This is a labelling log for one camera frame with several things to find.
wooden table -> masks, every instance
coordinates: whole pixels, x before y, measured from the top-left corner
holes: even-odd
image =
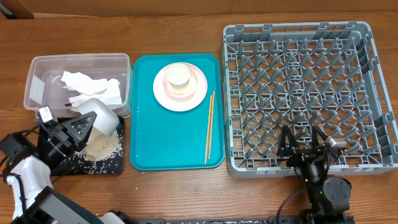
[[[131,63],[147,54],[208,52],[220,59],[222,30],[228,24],[366,21],[373,30],[389,96],[398,114],[398,13],[339,12],[220,16],[110,17],[0,21],[0,137],[33,127],[23,107],[32,59],[39,55],[124,52]],[[94,214],[122,210],[136,218],[258,218],[302,187],[295,177],[232,179],[225,162],[210,170],[140,172],[129,157],[130,120],[121,175],[63,177],[54,187]],[[398,170],[347,177],[353,184],[351,210],[357,223],[397,223]],[[12,190],[0,184],[0,223],[14,211]],[[283,215],[308,207],[301,195]]]

white napkin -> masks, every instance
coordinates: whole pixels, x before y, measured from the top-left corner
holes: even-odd
[[[72,106],[78,106],[90,98],[99,99],[105,105],[118,105],[122,103],[119,89],[120,83],[115,78],[112,78],[109,81],[107,81],[105,78],[100,80],[92,80],[90,77],[80,72],[64,72],[61,81],[64,81],[67,84],[67,86],[64,88],[68,88],[68,90],[71,91],[76,90],[81,93],[78,96],[69,98],[69,102],[72,104]]]

gray dish rack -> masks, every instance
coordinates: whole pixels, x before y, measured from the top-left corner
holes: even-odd
[[[347,141],[332,174],[398,166],[397,125],[367,23],[231,25],[222,52],[232,177],[294,175],[276,156],[285,124],[303,147],[312,124]]]

clear plastic bin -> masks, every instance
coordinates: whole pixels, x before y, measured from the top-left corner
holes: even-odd
[[[33,59],[25,87],[24,106],[38,111],[49,105],[59,118],[78,116],[75,106],[67,106],[69,97],[78,96],[77,91],[64,88],[61,81],[64,71],[81,72],[90,78],[115,78],[120,82],[122,104],[107,105],[117,115],[128,118],[131,115],[131,66],[127,54],[76,54],[40,56]]]

chopsticks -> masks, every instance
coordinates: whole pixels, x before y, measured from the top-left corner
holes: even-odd
[[[207,158],[210,159],[210,154],[211,154],[211,139],[212,139],[212,135],[213,135],[214,99],[215,99],[215,91],[213,91],[213,94],[210,96],[209,119],[207,122],[207,135],[206,135],[205,165],[207,164]]]

